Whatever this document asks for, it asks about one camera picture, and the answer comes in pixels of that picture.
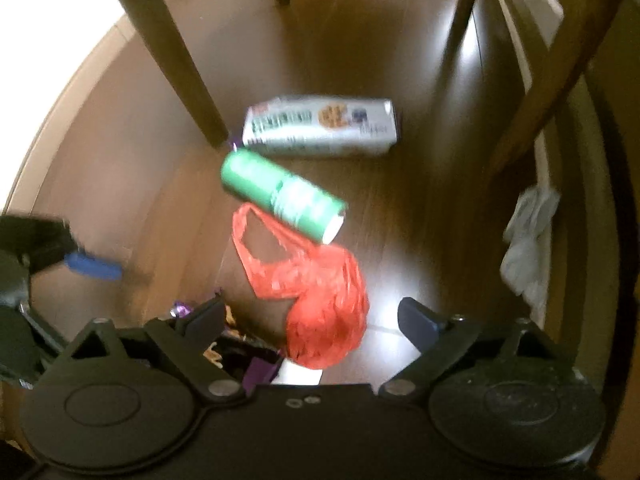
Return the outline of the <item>purple snack wrapper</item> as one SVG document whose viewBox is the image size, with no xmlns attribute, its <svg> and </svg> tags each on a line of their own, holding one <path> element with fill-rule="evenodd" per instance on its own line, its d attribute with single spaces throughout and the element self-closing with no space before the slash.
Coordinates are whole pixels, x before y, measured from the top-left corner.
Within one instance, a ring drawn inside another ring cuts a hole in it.
<svg viewBox="0 0 640 480">
<path fill-rule="evenodd" d="M 170 325 L 175 328 L 175 304 L 169 314 Z M 239 382 L 247 394 L 257 386 L 268 385 L 280 370 L 283 356 L 280 351 L 239 328 L 231 308 L 226 305 L 226 325 L 222 334 L 205 352 L 200 352 L 209 362 Z"/>
</svg>

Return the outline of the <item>red plastic bag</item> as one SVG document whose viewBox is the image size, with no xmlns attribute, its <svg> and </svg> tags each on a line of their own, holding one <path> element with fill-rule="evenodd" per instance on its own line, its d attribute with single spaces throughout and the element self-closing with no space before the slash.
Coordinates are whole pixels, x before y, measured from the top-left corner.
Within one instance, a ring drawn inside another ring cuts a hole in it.
<svg viewBox="0 0 640 480">
<path fill-rule="evenodd" d="M 244 243 L 250 214 L 288 253 L 265 263 Z M 337 244 L 317 245 L 251 203 L 232 216 L 232 242 L 248 284 L 262 300 L 292 299 L 285 321 L 288 358 L 324 370 L 359 347 L 367 330 L 370 302 L 355 256 Z"/>
</svg>

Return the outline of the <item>green cylindrical can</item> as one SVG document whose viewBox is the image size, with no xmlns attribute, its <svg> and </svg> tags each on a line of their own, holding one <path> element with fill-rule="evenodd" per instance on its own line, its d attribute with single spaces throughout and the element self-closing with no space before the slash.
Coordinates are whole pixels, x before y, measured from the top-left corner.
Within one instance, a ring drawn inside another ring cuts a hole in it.
<svg viewBox="0 0 640 480">
<path fill-rule="evenodd" d="M 222 162 L 222 184 L 316 243 L 334 241 L 347 204 L 262 155 L 240 148 Z"/>
</svg>

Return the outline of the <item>white biscuit box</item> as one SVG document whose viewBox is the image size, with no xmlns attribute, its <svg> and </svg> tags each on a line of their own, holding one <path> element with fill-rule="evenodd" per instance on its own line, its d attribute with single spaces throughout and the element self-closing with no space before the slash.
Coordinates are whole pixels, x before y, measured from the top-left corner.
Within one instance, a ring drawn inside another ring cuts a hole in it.
<svg viewBox="0 0 640 480">
<path fill-rule="evenodd" d="M 398 141 L 386 99 L 279 96 L 247 109 L 240 145 L 260 154 L 297 157 L 378 156 Z"/>
</svg>

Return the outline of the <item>white crumpled cloth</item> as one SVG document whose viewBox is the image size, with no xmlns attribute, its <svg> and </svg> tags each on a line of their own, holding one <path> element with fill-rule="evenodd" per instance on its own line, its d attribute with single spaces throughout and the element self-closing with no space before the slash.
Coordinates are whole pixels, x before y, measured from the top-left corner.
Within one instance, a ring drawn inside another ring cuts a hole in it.
<svg viewBox="0 0 640 480">
<path fill-rule="evenodd" d="M 548 186 L 531 186 L 518 196 L 513 214 L 503 231 L 508 244 L 500 264 L 503 283 L 532 309 L 546 305 L 548 263 L 544 252 L 560 194 Z"/>
</svg>

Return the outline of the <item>wooden chair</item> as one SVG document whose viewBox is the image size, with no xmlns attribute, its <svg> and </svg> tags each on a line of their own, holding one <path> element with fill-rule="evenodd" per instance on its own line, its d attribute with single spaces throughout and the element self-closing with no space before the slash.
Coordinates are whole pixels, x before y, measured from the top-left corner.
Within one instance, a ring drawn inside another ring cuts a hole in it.
<svg viewBox="0 0 640 480">
<path fill-rule="evenodd" d="M 136 37 L 207 142 L 228 148 L 251 99 L 275 93 L 386 96 L 405 111 L 417 159 L 471 101 L 480 163 L 495 177 L 534 143 L 566 102 L 628 0 L 563 0 L 552 40 L 516 52 L 536 34 L 527 6 L 499 0 L 221 0 L 238 36 L 211 32 L 221 56 L 190 51 L 165 0 L 117 0 Z"/>
</svg>

